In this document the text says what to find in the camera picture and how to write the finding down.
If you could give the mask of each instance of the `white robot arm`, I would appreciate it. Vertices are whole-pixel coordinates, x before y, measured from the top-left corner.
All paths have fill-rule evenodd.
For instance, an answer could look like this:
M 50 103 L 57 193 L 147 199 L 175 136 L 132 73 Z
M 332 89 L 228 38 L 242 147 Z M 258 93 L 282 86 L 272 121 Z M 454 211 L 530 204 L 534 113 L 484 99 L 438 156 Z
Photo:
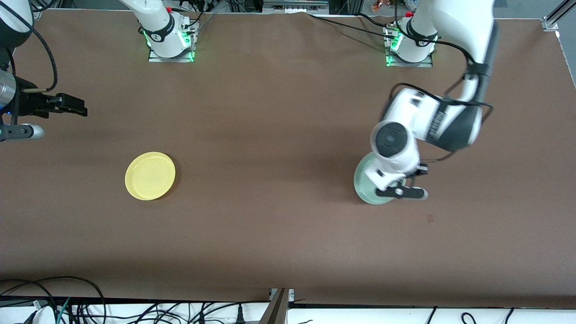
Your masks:
M 54 68 L 54 81 L 47 89 L 37 86 L 15 74 L 12 60 L 13 50 L 24 44 L 33 32 L 46 47 L 53 61 L 51 52 L 37 31 L 33 30 L 32 8 L 28 0 L 0 0 L 0 142 L 7 140 L 37 139 L 44 136 L 44 130 L 39 125 L 18 124 L 20 116 L 38 116 L 48 118 L 50 113 L 72 113 L 87 116 L 88 109 L 84 101 L 57 93 L 47 95 L 56 87 L 57 77 Z M 4 116 L 10 121 L 4 123 Z
M 142 25 L 150 48 L 160 57 L 178 56 L 190 47 L 190 18 L 168 12 L 162 0 L 119 0 Z
M 463 48 L 470 57 L 458 99 L 414 88 L 404 88 L 390 99 L 370 137 L 374 158 L 362 170 L 376 186 L 377 196 L 427 197 L 424 189 L 403 186 L 406 177 L 427 172 L 427 165 L 420 163 L 416 140 L 449 152 L 476 140 L 482 124 L 479 103 L 486 93 L 498 41 L 493 3 L 494 0 L 420 0 L 414 16 L 399 22 L 410 36 L 403 37 L 396 47 L 396 53 L 405 61 L 424 60 L 432 46 L 429 41 L 437 33 L 442 40 Z

